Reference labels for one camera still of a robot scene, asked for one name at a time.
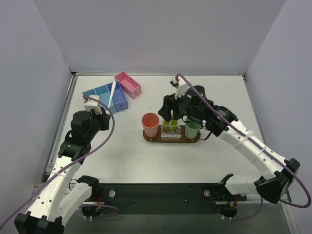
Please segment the yellow green toothpaste tube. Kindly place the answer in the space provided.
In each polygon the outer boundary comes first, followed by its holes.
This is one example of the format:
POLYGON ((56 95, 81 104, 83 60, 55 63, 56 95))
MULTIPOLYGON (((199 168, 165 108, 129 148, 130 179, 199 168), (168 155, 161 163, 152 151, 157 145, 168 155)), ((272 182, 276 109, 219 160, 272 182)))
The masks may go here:
POLYGON ((178 124, 178 120, 176 120, 176 119, 172 119, 171 120, 171 126, 172 126, 171 129, 172 129, 173 132, 177 132, 178 131, 177 124, 178 124))
POLYGON ((170 121, 163 120, 163 131, 168 132, 170 130, 170 121))

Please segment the green plastic cup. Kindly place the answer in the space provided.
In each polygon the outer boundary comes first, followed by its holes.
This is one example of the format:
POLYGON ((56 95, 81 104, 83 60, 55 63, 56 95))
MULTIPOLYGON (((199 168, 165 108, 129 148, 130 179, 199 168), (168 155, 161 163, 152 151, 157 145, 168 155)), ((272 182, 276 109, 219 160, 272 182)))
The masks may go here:
POLYGON ((187 139, 194 139, 198 131, 201 129, 201 125, 197 123, 186 123, 184 127, 185 137, 187 139))

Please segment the clear textured plastic box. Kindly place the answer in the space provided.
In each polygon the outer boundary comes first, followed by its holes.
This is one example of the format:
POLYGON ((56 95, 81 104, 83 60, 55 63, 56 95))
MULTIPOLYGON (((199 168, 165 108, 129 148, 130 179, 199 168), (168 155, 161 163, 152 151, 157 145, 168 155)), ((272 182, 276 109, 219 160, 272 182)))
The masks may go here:
POLYGON ((170 130, 168 132, 164 132, 163 131, 163 122, 162 122, 161 131, 160 131, 160 139, 161 140, 173 140, 173 141, 180 140, 182 137, 182 130, 181 130, 181 126, 179 125, 179 123, 177 124, 177 126, 178 126, 178 131, 173 132, 171 129, 172 126, 171 126, 171 121, 170 121, 170 130))

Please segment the pink plastic cup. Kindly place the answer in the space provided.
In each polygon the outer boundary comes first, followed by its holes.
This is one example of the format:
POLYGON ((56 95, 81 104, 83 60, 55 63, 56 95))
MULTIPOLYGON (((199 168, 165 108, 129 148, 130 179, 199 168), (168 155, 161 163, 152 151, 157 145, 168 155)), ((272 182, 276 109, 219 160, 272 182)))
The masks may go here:
POLYGON ((159 126, 159 117, 155 113, 146 113, 141 119, 144 133, 148 137, 155 137, 157 135, 159 126))

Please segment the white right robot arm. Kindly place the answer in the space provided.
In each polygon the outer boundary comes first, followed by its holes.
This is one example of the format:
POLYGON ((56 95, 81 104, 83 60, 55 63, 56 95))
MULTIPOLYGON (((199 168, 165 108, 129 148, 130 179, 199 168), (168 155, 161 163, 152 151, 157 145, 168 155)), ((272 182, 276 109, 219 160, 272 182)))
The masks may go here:
POLYGON ((299 162, 294 158, 286 159, 272 153, 234 113, 208 100, 203 86, 196 85, 195 88, 201 96, 198 97, 192 89, 188 89, 179 98, 174 94, 166 95, 158 114, 166 121, 174 117, 187 117, 190 123, 205 127, 210 133, 232 145, 259 170, 260 175, 228 174, 221 184, 231 195, 255 194, 270 203, 278 203, 293 182, 293 176, 289 172, 296 174, 299 162))

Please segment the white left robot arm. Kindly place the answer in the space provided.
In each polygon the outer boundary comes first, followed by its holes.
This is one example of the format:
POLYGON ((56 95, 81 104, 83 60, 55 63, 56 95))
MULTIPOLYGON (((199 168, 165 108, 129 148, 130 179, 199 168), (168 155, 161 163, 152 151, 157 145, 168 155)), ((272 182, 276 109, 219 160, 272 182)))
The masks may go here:
POLYGON ((78 187, 64 195, 71 179, 86 156, 94 152, 91 142, 99 131, 113 131, 115 119, 111 111, 101 108, 74 113, 71 129, 60 146, 58 157, 48 180, 35 193, 36 200, 14 221, 20 234, 62 234, 65 225, 85 200, 96 200, 100 194, 98 179, 82 178, 78 187))

